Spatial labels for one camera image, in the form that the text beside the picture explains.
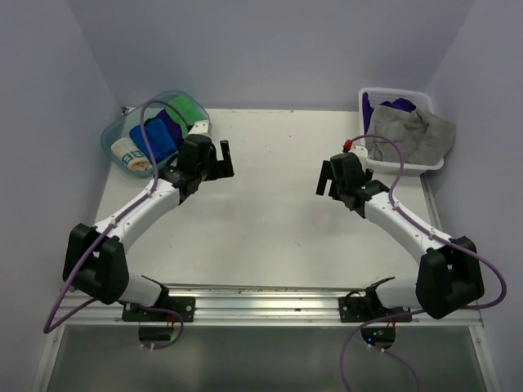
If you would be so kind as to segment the grey towel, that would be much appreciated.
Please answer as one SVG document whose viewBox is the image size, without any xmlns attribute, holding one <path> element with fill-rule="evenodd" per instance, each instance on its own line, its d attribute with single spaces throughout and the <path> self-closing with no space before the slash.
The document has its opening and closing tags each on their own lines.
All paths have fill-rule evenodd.
<svg viewBox="0 0 523 392">
<path fill-rule="evenodd" d="M 369 157 L 398 163 L 398 151 L 406 163 L 434 166 L 452 148 L 456 125 L 426 109 L 405 112 L 386 106 L 373 111 L 365 140 Z"/>
</svg>

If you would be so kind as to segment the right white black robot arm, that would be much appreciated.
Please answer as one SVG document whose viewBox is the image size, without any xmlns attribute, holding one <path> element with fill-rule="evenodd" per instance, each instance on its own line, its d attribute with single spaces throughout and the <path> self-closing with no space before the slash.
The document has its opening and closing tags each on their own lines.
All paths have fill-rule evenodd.
<svg viewBox="0 0 523 392">
<path fill-rule="evenodd" d="M 363 296 L 346 295 L 348 309 L 364 311 L 377 321 L 411 309 L 442 319 L 485 294 L 474 242 L 465 236 L 452 238 L 418 216 L 406 217 L 391 190 L 375 180 L 355 154 L 323 161 L 316 193 L 327 194 L 383 229 L 418 265 L 415 278 L 389 277 L 366 287 Z"/>
</svg>

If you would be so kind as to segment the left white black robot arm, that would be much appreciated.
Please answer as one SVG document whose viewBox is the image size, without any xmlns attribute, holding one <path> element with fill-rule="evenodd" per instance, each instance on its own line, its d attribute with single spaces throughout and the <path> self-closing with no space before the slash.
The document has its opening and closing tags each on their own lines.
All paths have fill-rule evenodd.
<svg viewBox="0 0 523 392">
<path fill-rule="evenodd" d="M 67 287 L 106 305 L 141 306 L 151 320 L 170 310 L 161 283 L 131 273 L 127 252 L 159 218 L 183 204 L 202 182 L 234 175 L 228 141 L 213 144 L 206 135 L 191 135 L 173 161 L 128 204 L 93 226 L 79 224 L 69 235 L 63 279 Z"/>
</svg>

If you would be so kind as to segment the purple rolled towel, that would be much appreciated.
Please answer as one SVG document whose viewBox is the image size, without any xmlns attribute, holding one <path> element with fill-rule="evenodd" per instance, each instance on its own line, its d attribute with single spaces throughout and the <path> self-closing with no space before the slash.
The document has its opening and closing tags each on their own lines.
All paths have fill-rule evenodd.
<svg viewBox="0 0 523 392">
<path fill-rule="evenodd" d="M 184 143 L 184 137 L 183 137 L 183 131 L 182 127 L 175 121 L 172 120 L 172 118 L 167 113 L 167 110 L 164 109 L 160 111 L 157 114 L 157 118 L 159 118 L 164 125 L 166 126 L 168 130 L 168 134 L 170 135 L 171 139 L 175 143 L 177 147 L 180 147 Z"/>
</svg>

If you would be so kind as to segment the blue rolled towel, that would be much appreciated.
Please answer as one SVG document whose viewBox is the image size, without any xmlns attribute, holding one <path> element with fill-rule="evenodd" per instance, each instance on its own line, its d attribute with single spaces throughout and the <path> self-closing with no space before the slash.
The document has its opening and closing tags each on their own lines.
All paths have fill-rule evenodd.
<svg viewBox="0 0 523 392">
<path fill-rule="evenodd" d="M 151 151 L 156 163 L 170 158 L 178 148 L 168 134 L 168 130 L 159 118 L 153 118 L 145 124 L 145 134 L 150 144 Z M 149 150 L 146 148 L 145 139 L 141 132 L 141 126 L 137 125 L 129 132 L 129 137 L 144 155 L 152 162 Z"/>
</svg>

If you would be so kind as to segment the green rolled towel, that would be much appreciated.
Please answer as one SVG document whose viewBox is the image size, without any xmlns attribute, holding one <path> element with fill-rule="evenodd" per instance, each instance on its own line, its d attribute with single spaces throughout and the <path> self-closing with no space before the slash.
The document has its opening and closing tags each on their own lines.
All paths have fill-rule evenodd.
<svg viewBox="0 0 523 392">
<path fill-rule="evenodd" d="M 181 127 L 184 137 L 196 122 L 208 120 L 208 116 L 187 96 L 177 96 L 168 103 L 167 113 Z"/>
</svg>

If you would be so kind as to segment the blue translucent plastic bin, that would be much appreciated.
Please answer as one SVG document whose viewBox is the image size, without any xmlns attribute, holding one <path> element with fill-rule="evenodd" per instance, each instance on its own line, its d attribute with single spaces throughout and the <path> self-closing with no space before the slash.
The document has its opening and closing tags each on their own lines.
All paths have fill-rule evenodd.
<svg viewBox="0 0 523 392">
<path fill-rule="evenodd" d="M 127 169 L 112 153 L 111 145 L 118 139 L 124 137 L 130 138 L 130 130 L 135 126 L 140 125 L 141 114 L 144 115 L 145 125 L 151 119 L 157 118 L 157 114 L 160 111 L 164 109 L 167 110 L 167 107 L 169 106 L 168 102 L 177 96 L 187 96 L 188 98 L 191 98 L 197 104 L 197 106 L 199 106 L 201 110 L 208 116 L 208 120 L 210 121 L 210 117 L 206 110 L 196 100 L 194 100 L 192 97 L 185 94 L 184 92 L 171 90 L 159 93 L 158 95 L 153 97 L 153 104 L 151 104 L 147 108 L 143 108 L 143 106 L 139 105 L 135 109 L 130 110 L 128 113 L 124 114 L 120 119 L 112 122 L 101 134 L 102 149 L 107 153 L 107 155 L 110 157 L 113 163 L 115 163 L 118 168 L 122 169 L 123 172 L 139 178 L 147 178 L 153 175 L 152 162 L 150 162 L 150 168 L 146 171 L 130 171 L 129 169 Z M 160 163 L 157 163 L 158 168 L 162 168 L 163 166 L 165 166 L 168 160 L 169 158 L 163 160 Z"/>
</svg>

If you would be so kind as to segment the beige patterned rolled towel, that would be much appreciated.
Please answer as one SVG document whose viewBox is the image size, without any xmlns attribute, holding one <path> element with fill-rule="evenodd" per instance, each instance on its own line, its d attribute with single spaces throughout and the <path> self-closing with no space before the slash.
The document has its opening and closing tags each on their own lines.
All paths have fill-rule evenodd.
<svg viewBox="0 0 523 392">
<path fill-rule="evenodd" d="M 131 138 L 116 140 L 111 145 L 111 151 L 132 172 L 144 172 L 150 168 L 150 161 Z"/>
</svg>

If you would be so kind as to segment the purple crumpled towel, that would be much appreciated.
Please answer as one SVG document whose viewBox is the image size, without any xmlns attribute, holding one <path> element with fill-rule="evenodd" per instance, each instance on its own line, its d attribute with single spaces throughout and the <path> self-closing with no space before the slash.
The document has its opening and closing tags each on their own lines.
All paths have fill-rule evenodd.
<svg viewBox="0 0 523 392">
<path fill-rule="evenodd" d="M 369 130 L 371 117 L 374 111 L 374 107 L 370 104 L 369 101 L 369 94 L 367 92 L 364 92 L 362 95 L 362 98 L 360 100 L 361 103 L 361 113 L 362 113 L 362 119 L 363 119 L 363 125 L 364 125 L 364 134 L 366 134 Z M 405 98 L 398 98 L 394 101 L 383 101 L 381 103 L 381 106 L 386 106 L 392 109 L 398 109 L 405 111 L 407 113 L 412 113 L 417 107 L 416 105 L 411 102 L 410 100 L 406 100 Z"/>
</svg>

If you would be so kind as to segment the white plastic basket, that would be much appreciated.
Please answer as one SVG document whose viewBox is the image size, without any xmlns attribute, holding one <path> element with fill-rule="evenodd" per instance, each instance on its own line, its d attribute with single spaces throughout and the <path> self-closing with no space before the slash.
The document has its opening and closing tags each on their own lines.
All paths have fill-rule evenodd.
<svg viewBox="0 0 523 392">
<path fill-rule="evenodd" d="M 382 102 L 390 101 L 393 102 L 396 99 L 406 99 L 414 104 L 417 108 L 423 108 L 432 113 L 435 112 L 434 105 L 432 104 L 431 98 L 420 91 L 402 90 L 394 88 L 383 88 L 383 87 L 363 87 L 359 91 L 358 104 L 359 104 L 359 116 L 360 116 L 360 134 L 365 134 L 366 123 L 369 121 L 365 120 L 365 115 L 368 113 L 368 107 L 375 108 Z M 417 165 L 412 163 L 406 163 L 404 165 L 404 176 L 420 176 L 425 172 L 437 171 L 444 166 L 444 159 L 442 158 L 435 165 Z M 364 163 L 366 167 L 379 172 L 382 174 L 395 175 L 398 173 L 400 164 L 388 161 L 376 161 L 370 157 L 366 157 Z"/>
</svg>

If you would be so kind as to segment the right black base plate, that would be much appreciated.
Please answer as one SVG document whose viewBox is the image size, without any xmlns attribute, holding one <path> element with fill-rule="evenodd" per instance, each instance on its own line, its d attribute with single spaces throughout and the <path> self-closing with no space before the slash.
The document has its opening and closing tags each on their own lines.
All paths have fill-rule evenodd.
<svg viewBox="0 0 523 392">
<path fill-rule="evenodd" d="M 392 320 L 400 323 L 409 323 L 413 317 L 409 309 L 401 307 L 388 309 L 377 302 L 373 303 L 366 296 L 338 297 L 338 312 L 342 323 L 364 323 L 373 319 L 392 316 Z"/>
</svg>

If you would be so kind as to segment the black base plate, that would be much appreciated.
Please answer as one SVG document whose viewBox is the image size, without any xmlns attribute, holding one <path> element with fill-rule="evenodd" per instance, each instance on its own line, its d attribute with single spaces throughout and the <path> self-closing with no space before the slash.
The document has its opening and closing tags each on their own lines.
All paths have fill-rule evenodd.
<svg viewBox="0 0 523 392">
<path fill-rule="evenodd" d="M 388 309 L 377 302 L 373 303 L 366 296 L 338 297 L 338 312 L 342 323 L 364 323 L 373 319 L 392 316 L 392 320 L 400 323 L 409 323 L 413 317 L 409 309 L 401 307 Z"/>
<path fill-rule="evenodd" d="M 192 296 L 169 296 L 153 307 L 143 305 L 126 305 L 123 308 L 122 320 L 131 323 L 162 323 L 194 320 L 196 299 Z"/>
</svg>

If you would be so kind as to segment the aluminium mounting rail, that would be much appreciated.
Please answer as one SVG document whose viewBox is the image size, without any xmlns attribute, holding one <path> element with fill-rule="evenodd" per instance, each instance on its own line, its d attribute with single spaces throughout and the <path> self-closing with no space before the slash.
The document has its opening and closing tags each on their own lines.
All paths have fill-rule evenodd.
<svg viewBox="0 0 523 392">
<path fill-rule="evenodd" d="M 171 286 L 169 299 L 175 302 L 174 310 L 185 323 L 195 326 L 355 326 L 366 321 L 366 316 L 349 312 L 345 299 L 350 291 L 334 289 L 273 288 L 273 287 L 177 287 Z M 53 322 L 64 317 L 84 302 L 86 295 L 79 291 L 65 296 Z M 142 323 L 159 325 L 159 322 L 124 320 L 124 305 L 118 302 L 105 305 L 93 302 L 65 321 L 65 325 L 113 325 L 116 323 Z M 458 310 L 443 319 L 427 314 L 412 316 L 407 326 L 479 326 L 479 311 Z"/>
</svg>

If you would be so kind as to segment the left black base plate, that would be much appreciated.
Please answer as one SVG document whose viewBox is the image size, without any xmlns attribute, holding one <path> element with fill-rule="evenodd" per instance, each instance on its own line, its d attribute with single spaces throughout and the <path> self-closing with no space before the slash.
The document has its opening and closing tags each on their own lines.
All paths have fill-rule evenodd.
<svg viewBox="0 0 523 392">
<path fill-rule="evenodd" d="M 192 296 L 169 296 L 153 307 L 143 305 L 126 305 L 123 308 L 122 320 L 131 323 L 162 323 L 194 320 L 196 299 Z"/>
</svg>

